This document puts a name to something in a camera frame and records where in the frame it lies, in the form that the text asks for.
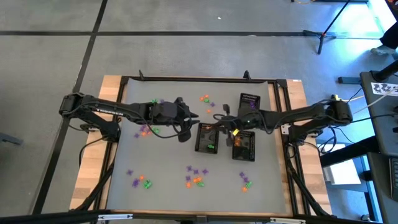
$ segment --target white label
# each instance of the white label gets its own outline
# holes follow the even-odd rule
[[[377,95],[384,95],[386,93],[388,93],[389,91],[391,91],[393,88],[395,88],[395,90],[388,94],[389,96],[398,96],[398,85],[396,84],[391,84],[391,83],[371,83],[372,85],[372,91],[373,94],[377,94]]]

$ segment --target sticker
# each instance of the sticker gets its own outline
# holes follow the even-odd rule
[[[391,83],[371,83],[373,94],[385,95],[395,88],[389,96],[398,96],[398,85]]]

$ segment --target wooden frame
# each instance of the wooden frame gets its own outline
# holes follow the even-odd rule
[[[119,92],[119,85],[121,81],[121,76],[116,75],[105,75],[103,79],[103,83],[101,86],[101,90],[99,92],[98,98],[104,100],[116,101]],[[292,109],[301,108],[307,105],[307,101],[304,95],[304,89],[301,80],[287,80],[289,98],[290,98],[290,106]],[[282,105],[282,110],[286,110],[285,108],[285,100],[284,100],[284,92],[282,89],[279,89],[280,101]],[[276,110],[275,103],[275,93],[274,87],[269,85],[269,96],[271,100],[271,109]],[[100,114],[101,117],[107,120],[111,120],[112,116],[109,114]],[[158,213],[158,214],[201,214],[201,215],[240,215],[240,216],[285,216],[291,217],[292,214],[292,206],[290,203],[290,194],[289,194],[289,186],[287,183],[287,174],[285,168],[283,147],[282,147],[282,136],[279,131],[274,132],[275,140],[277,143],[277,155],[279,157],[279,167],[280,173],[282,176],[282,185],[284,189],[284,197],[285,197],[285,206],[287,213],[241,213],[241,212],[186,212],[186,211],[143,211],[143,210],[135,210],[129,212],[140,212],[140,213]],[[91,142],[95,139],[100,138],[101,135],[99,132],[93,132],[88,135],[87,142]],[[315,144],[315,140],[313,138],[307,138],[306,141]],[[84,199],[90,194],[95,185],[98,183],[100,178],[101,166],[103,164],[104,153],[106,148],[106,142],[100,141],[95,144],[88,146],[83,154],[83,159],[81,163],[81,167],[78,173],[78,177],[76,180],[75,190],[73,192],[72,201],[70,204],[70,208],[76,208],[79,206]],[[113,159],[114,153],[116,152],[117,144],[113,144],[111,158]],[[307,188],[315,198],[315,200],[322,206],[322,208],[331,213],[331,207],[329,203],[328,194],[326,191],[325,181],[323,180],[322,167],[320,164],[318,151],[309,145],[300,146],[300,157],[302,161],[303,174]],[[109,181],[105,185],[103,190],[103,195],[100,201],[100,208],[105,208],[106,199],[108,196],[109,190]],[[302,205],[302,197],[299,188],[295,184],[295,193],[297,198],[298,212],[300,214],[304,214],[303,205]]]

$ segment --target purple toy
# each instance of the purple toy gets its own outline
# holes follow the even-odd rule
[[[133,186],[134,188],[137,188],[138,185],[139,185],[139,179],[135,178],[134,181],[132,182],[132,186]]]

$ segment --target table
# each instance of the table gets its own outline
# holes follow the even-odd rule
[[[112,100],[116,101],[119,93],[119,86],[122,80],[121,76],[114,76],[114,75],[106,75],[103,80],[103,84],[101,86],[99,92],[99,98],[104,100]],[[306,106],[306,99],[304,95],[304,90],[302,86],[301,80],[287,80],[286,81],[288,90],[289,90],[289,98],[290,98],[290,105],[292,109],[300,108]],[[282,110],[286,110],[285,108],[285,98],[284,92],[281,88],[278,89],[280,95],[280,101],[282,105]],[[271,109],[276,110],[277,105],[275,103],[275,91],[274,86],[269,85],[269,96],[271,100]],[[111,120],[112,116],[107,114],[100,114],[104,119]],[[285,169],[285,162],[284,162],[284,155],[282,151],[282,136],[280,131],[275,131],[275,140],[277,142],[277,154],[279,158],[279,167],[280,167],[280,174],[282,177],[283,183],[283,190],[284,190],[284,197],[285,197],[285,206],[286,210],[288,211],[286,214],[271,214],[271,213],[235,213],[234,215],[242,215],[242,216],[251,216],[251,215],[258,215],[258,216],[269,216],[269,215],[284,215],[286,217],[291,217],[293,215],[292,206],[290,202],[290,195],[289,195],[289,185],[288,185],[288,178],[286,175]],[[93,132],[90,133],[88,136],[87,142],[93,141],[95,139],[100,138],[100,133]],[[306,141],[315,143],[314,139],[308,138]],[[95,185],[98,183],[100,173],[103,166],[103,161],[105,158],[105,148],[106,142],[100,141],[96,144],[92,144],[85,149],[85,153],[83,154],[83,159],[81,163],[81,167],[78,173],[78,177],[76,180],[75,190],[73,193],[72,201],[70,204],[70,208],[76,208],[79,206],[84,199],[88,196],[88,194],[93,190]],[[117,148],[117,144],[112,145],[112,150],[110,156],[107,158],[108,160],[112,160],[114,156],[114,152]],[[325,181],[323,180],[323,173],[322,167],[320,164],[319,156],[317,150],[312,148],[311,146],[301,146],[300,147],[301,153],[301,162],[302,162],[302,169],[303,169],[303,176],[305,179],[305,183],[307,188],[312,193],[316,201],[322,206],[322,208],[331,213],[330,203],[325,187]],[[104,187],[102,192],[101,201],[99,202],[99,208],[105,208],[106,199],[108,196],[108,189],[109,189],[109,181]],[[304,214],[304,209],[302,205],[302,197],[299,191],[299,188],[295,186],[295,194],[297,198],[297,207],[298,212]],[[172,213],[186,213],[184,211],[176,211]],[[209,215],[231,215],[231,213],[210,213]]]
[[[360,76],[366,103],[370,104],[381,97],[381,95],[373,93],[373,86],[371,83],[377,83],[377,81],[373,79],[372,72],[362,72]],[[398,78],[391,76],[384,82],[398,84]],[[398,106],[398,97],[386,96],[385,99],[369,108],[369,114],[371,116],[391,114],[394,113],[395,106]],[[368,156],[370,170],[362,172],[357,169],[357,172],[360,172],[359,176],[363,176],[367,181],[365,191],[360,190],[360,188],[362,188],[360,186],[350,188],[342,187],[342,189],[357,189],[357,191],[364,192],[371,219],[379,221],[377,219],[375,203],[371,197],[367,196],[370,193],[368,181],[372,180],[376,189],[377,201],[383,221],[386,223],[396,223],[398,222],[398,214],[396,212],[398,210],[398,202],[391,199],[389,169],[386,165],[388,164],[388,156],[398,156],[397,134],[392,132],[392,129],[398,126],[398,123],[396,122],[396,118],[385,116],[372,119],[372,124],[375,133],[374,136],[322,156],[321,164],[323,167],[330,166],[366,154]]]

